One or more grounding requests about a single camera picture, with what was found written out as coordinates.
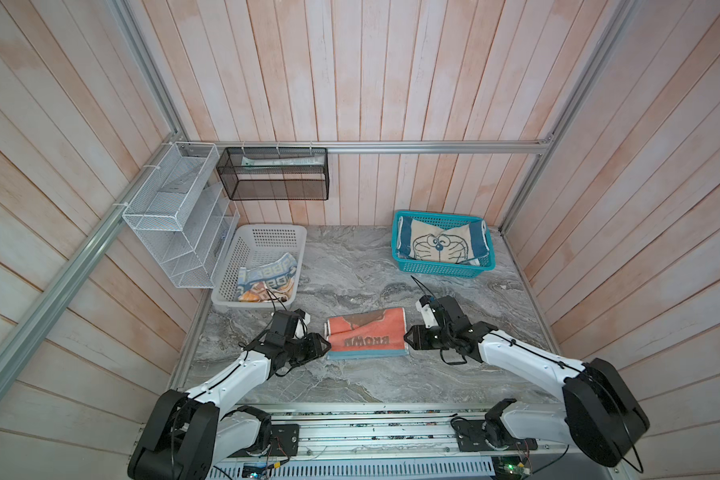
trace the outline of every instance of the marble table surface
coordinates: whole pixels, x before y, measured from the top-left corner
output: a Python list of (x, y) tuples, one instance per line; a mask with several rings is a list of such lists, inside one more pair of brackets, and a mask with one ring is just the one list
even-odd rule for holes
[[(392, 229), (374, 226), (310, 226), (301, 279), (292, 310), (312, 316), (310, 331), (322, 333), (330, 316), (403, 306), (408, 326), (423, 323), (414, 304), (422, 295), (410, 274), (392, 258)], [(452, 295), (472, 322), (498, 325), (519, 340), (548, 349), (523, 283), (503, 239), (491, 230), (496, 268), (474, 279), (418, 275), (436, 296)], [(270, 310), (211, 309), (185, 386), (201, 383), (240, 355), (269, 322)], [(460, 360), (446, 352), (446, 360)], [(368, 360), (320, 359), (273, 377), (251, 390), (248, 404), (290, 402), (470, 403), (502, 398), (554, 402), (535, 385), (497, 367), (470, 360), (448, 366), (437, 351)]]

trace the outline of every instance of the multicolored towel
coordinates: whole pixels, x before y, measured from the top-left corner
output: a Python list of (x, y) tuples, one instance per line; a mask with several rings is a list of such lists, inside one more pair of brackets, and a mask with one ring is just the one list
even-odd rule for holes
[(237, 273), (237, 297), (240, 302), (271, 302), (272, 296), (281, 302), (291, 298), (296, 285), (293, 277), (298, 263), (285, 254), (270, 264), (254, 268), (240, 267)]
[(408, 354), (402, 307), (334, 316), (326, 322), (330, 360), (366, 359)]

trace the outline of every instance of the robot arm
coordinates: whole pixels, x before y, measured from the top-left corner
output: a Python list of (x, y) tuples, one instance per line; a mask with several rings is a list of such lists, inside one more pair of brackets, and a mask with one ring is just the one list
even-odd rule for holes
[(522, 438), (579, 447), (601, 465), (613, 467), (647, 431), (643, 409), (608, 362), (585, 363), (546, 352), (486, 322), (471, 323), (456, 299), (423, 296), (416, 305), (424, 325), (414, 325), (405, 341), (414, 350), (455, 350), (478, 362), (499, 366), (546, 390), (559, 404), (527, 405), (514, 398), (485, 415), (482, 433), (495, 449)]
[(271, 328), (227, 368), (186, 392), (163, 393), (136, 444), (128, 476), (200, 480), (218, 461), (241, 449), (252, 455), (266, 452), (272, 443), (270, 415), (251, 406), (234, 407), (286, 364), (293, 369), (330, 350), (319, 334), (306, 332), (308, 322), (302, 310), (275, 312)]

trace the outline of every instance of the blue basket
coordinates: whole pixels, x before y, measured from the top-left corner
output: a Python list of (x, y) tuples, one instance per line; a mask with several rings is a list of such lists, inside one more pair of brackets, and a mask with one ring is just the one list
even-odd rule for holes
[(488, 257), (480, 259), (480, 266), (441, 264), (440, 262), (427, 262), (425, 260), (409, 260), (400, 258), (398, 256), (398, 226), (400, 225), (400, 217), (402, 216), (410, 216), (414, 220), (424, 222), (425, 224), (439, 226), (444, 230), (454, 228), (456, 226), (471, 224), (472, 222), (481, 222), (483, 219), (479, 216), (429, 214), (427, 212), (400, 210), (394, 215), (394, 221), (392, 223), (392, 258), (397, 261), (398, 268), (400, 268), (403, 272), (475, 278), (483, 272), (493, 270), (496, 266), (496, 255), (494, 254), (494, 244), (490, 241), (490, 231), (485, 233), (485, 239), (488, 242)]

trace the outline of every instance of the orange towel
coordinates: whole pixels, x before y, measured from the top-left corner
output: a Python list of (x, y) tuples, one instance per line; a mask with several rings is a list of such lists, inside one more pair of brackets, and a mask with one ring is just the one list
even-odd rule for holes
[(326, 323), (326, 333), (331, 352), (407, 351), (402, 307), (334, 316)]

